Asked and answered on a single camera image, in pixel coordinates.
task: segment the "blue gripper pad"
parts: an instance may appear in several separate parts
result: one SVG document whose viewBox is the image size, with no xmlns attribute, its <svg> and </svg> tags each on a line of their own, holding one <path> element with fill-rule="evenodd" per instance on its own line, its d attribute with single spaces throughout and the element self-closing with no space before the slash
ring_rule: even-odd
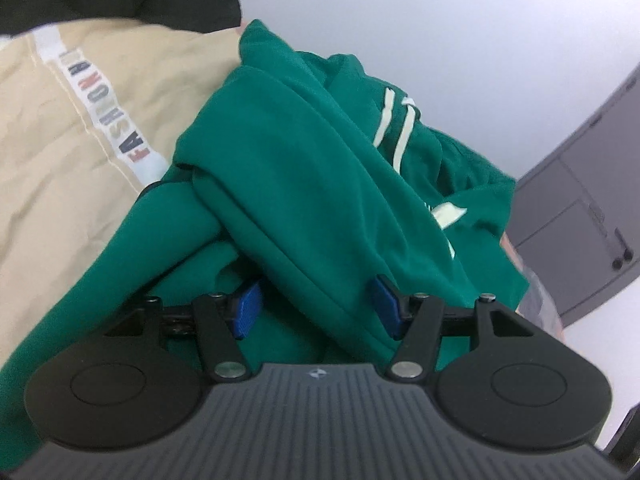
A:
<svg viewBox="0 0 640 480">
<path fill-rule="evenodd" d="M 236 339 L 244 339 L 249 335 L 255 321 L 262 310 L 262 290 L 258 280 L 244 291 L 238 298 L 238 310 L 231 323 L 233 335 Z"/>
<path fill-rule="evenodd" d="M 400 317 L 399 298 L 382 282 L 379 277 L 369 282 L 369 293 L 373 307 L 385 327 L 386 333 L 399 341 L 406 332 L 404 321 Z"/>
</svg>

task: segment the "white logo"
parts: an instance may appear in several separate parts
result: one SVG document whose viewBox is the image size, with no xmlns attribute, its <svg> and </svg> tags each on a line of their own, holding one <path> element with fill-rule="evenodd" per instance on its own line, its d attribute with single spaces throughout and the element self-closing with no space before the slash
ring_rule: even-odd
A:
<svg viewBox="0 0 640 480">
<path fill-rule="evenodd" d="M 322 368 L 316 368 L 315 370 L 311 370 L 308 375 L 312 376 L 314 379 L 322 379 L 328 375 L 327 371 L 322 370 Z"/>
</svg>

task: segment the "green fabric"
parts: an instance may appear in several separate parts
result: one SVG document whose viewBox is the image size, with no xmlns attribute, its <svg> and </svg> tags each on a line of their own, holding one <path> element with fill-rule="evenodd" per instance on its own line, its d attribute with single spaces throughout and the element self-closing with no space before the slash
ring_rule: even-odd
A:
<svg viewBox="0 0 640 480">
<path fill-rule="evenodd" d="M 136 203 L 2 368 L 0 466 L 33 449 L 22 391 L 34 369 L 176 265 L 154 291 L 165 304 L 232 291 L 256 268 L 268 277 L 265 310 L 241 342 L 254 368 L 388 362 L 397 343 L 366 296 L 376 274 L 452 305 L 494 292 L 515 309 L 522 298 L 527 283 L 498 244 L 513 179 L 419 121 L 396 173 L 406 94 L 367 76 L 353 56 L 296 53 L 261 22 L 245 31 L 240 54 L 242 65 L 178 140 L 167 184 Z M 386 88 L 396 99 L 376 149 Z M 467 209 L 444 232 L 430 212 L 443 202 Z M 464 338 L 445 340 L 440 366 L 465 347 Z"/>
</svg>

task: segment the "gray cabinet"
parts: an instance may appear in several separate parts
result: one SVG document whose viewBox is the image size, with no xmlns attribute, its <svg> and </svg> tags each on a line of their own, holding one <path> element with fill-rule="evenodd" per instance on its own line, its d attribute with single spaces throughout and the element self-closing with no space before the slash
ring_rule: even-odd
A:
<svg viewBox="0 0 640 480">
<path fill-rule="evenodd" d="M 639 73 L 516 188 L 508 235 L 565 325 L 640 274 Z"/>
</svg>

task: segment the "white surface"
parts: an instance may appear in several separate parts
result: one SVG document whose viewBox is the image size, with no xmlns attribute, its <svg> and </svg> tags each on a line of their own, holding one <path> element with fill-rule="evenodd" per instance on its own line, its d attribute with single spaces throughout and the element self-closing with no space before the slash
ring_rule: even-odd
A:
<svg viewBox="0 0 640 480">
<path fill-rule="evenodd" d="M 640 62 L 640 0 L 242 0 L 293 47 L 353 53 L 425 124 L 521 176 Z"/>
<path fill-rule="evenodd" d="M 606 446 L 626 412 L 640 402 L 640 280 L 565 330 L 567 345 L 604 372 L 613 406 L 600 433 Z"/>
</svg>

